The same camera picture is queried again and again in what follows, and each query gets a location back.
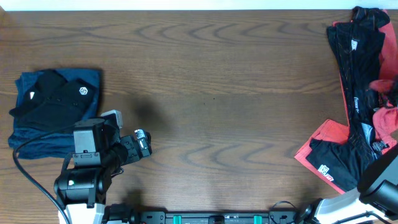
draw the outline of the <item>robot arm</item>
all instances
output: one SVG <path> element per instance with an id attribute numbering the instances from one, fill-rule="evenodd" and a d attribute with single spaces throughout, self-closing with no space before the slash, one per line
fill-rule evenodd
<path id="1" fill-rule="evenodd" d="M 116 110 L 102 114 L 101 118 L 75 124 L 75 153 L 72 156 L 75 167 L 62 170 L 54 183 L 57 202 L 71 223 L 106 223 L 106 219 L 116 218 L 128 223 L 134 219 L 134 216 L 123 217 L 126 213 L 130 215 L 131 210 L 124 208 L 119 212 L 121 206 L 106 207 L 106 192 L 112 178 L 123 172 L 121 166 L 152 154 L 151 138 L 141 129 L 135 131 L 136 138 L 120 138 L 122 125 L 121 113 Z M 58 215 L 60 223 L 65 223 L 62 214 L 59 212 Z"/>
<path id="2" fill-rule="evenodd" d="M 63 170 L 54 183 L 57 202 L 72 224 L 328 224 L 398 219 L 398 147 L 368 167 L 357 189 L 319 199 L 300 213 L 136 213 L 125 205 L 106 207 L 106 191 L 112 177 L 123 172 L 121 166 L 152 154 L 149 133 L 139 129 L 136 139 L 120 138 L 122 125 L 115 110 L 75 125 L 75 167 Z M 65 223 L 61 213 L 58 216 Z"/>
<path id="3" fill-rule="evenodd" d="M 371 164 L 356 189 L 320 199 L 298 217 L 307 223 L 361 223 L 398 219 L 398 146 Z"/>

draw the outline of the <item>wooden table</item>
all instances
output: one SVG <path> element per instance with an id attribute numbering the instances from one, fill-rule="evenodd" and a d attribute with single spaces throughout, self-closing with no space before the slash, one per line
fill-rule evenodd
<path id="1" fill-rule="evenodd" d="M 398 27 L 398 12 L 391 11 Z M 0 220 L 57 223 L 7 138 L 21 72 L 101 68 L 99 112 L 120 110 L 153 155 L 125 167 L 107 203 L 267 210 L 337 193 L 293 156 L 327 118 L 346 124 L 326 40 L 350 11 L 12 12 L 0 23 Z M 51 192 L 61 159 L 22 161 Z"/>

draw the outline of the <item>black cable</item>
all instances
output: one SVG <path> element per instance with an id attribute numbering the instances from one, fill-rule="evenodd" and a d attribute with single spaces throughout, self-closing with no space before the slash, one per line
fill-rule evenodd
<path id="1" fill-rule="evenodd" d="M 70 222 L 70 220 L 68 219 L 67 214 L 66 214 L 66 213 L 63 211 L 63 209 L 61 208 L 61 205 L 56 201 L 56 199 L 55 199 L 43 186 L 41 186 L 31 175 L 29 175 L 29 174 L 26 172 L 26 170 L 25 170 L 25 169 L 21 166 L 21 164 L 19 163 L 17 154 L 18 154 L 19 150 L 20 150 L 22 147 L 26 146 L 27 144 L 29 144 L 29 143 L 31 143 L 31 142 L 34 142 L 34 141 L 36 141 L 36 140 L 39 140 L 39 139 L 44 138 L 44 137 L 46 137 L 46 136 L 49 136 L 49 135 L 51 135 L 51 134 L 54 134 L 54 133 L 57 133 L 57 132 L 60 132 L 60 131 L 64 131 L 64 130 L 69 129 L 69 128 L 72 128 L 72 127 L 74 127 L 74 124 L 71 125 L 71 126 L 65 127 L 65 128 L 61 128 L 61 129 L 54 130 L 54 131 L 51 131 L 51 132 L 49 132 L 49 133 L 45 133 L 45 134 L 42 134 L 42 135 L 40 135 L 40 136 L 37 136 L 36 138 L 33 138 L 33 139 L 31 139 L 31 140 L 29 140 L 29 141 L 27 141 L 27 142 L 22 143 L 18 148 L 14 149 L 14 151 L 12 152 L 12 158 L 14 159 L 14 163 L 15 163 L 15 165 L 17 166 L 17 168 L 19 169 L 19 171 L 20 171 L 28 180 L 30 180 L 41 192 L 43 192 L 43 194 L 45 194 L 45 196 L 47 196 L 47 197 L 51 200 L 51 202 L 56 206 L 56 208 L 57 208 L 57 209 L 60 211 L 60 213 L 62 214 L 63 218 L 64 218 L 65 221 L 66 221 L 66 224 L 71 224 L 71 222 Z"/>
<path id="2" fill-rule="evenodd" d="M 363 217 L 370 217 L 370 216 L 376 217 L 378 220 L 380 220 L 381 222 L 383 222 L 385 224 L 391 224 L 388 221 L 385 221 L 383 218 L 381 218 L 378 214 L 376 214 L 374 212 L 365 212 L 365 213 L 362 213 L 362 214 L 359 214 L 359 215 L 354 215 L 352 217 L 348 217 L 348 218 L 345 218 L 343 220 L 337 221 L 334 224 L 341 224 L 341 223 L 353 221 L 355 219 L 359 219 L 359 218 L 363 218 Z"/>
<path id="3" fill-rule="evenodd" d="M 120 175 L 120 174 L 124 173 L 124 169 L 122 167 L 120 167 L 119 170 L 120 170 L 119 172 L 117 172 L 115 174 L 112 174 L 111 178 L 116 177 L 117 175 Z"/>
<path id="4" fill-rule="evenodd" d="M 73 157 L 73 152 L 69 152 L 65 157 L 65 159 L 63 160 L 61 173 L 68 169 L 69 162 L 72 159 L 72 157 Z"/>
<path id="5" fill-rule="evenodd" d="M 280 204 L 282 204 L 282 203 L 289 204 L 289 205 L 293 206 L 294 209 L 295 209 L 296 211 L 298 211 L 298 209 L 296 208 L 296 206 L 294 206 L 292 203 L 290 203 L 290 202 L 288 202 L 288 201 L 279 201 L 279 202 L 275 203 L 275 205 L 273 205 L 273 206 L 269 209 L 269 211 L 271 212 L 276 206 L 278 206 L 278 205 L 280 205 Z M 274 222 L 274 224 L 279 224 L 279 223 L 275 222 L 273 215 L 271 215 L 269 218 Z M 287 223 L 287 224 L 293 224 L 293 223 L 294 223 L 294 220 L 295 220 L 295 218 L 293 219 L 292 222 Z"/>

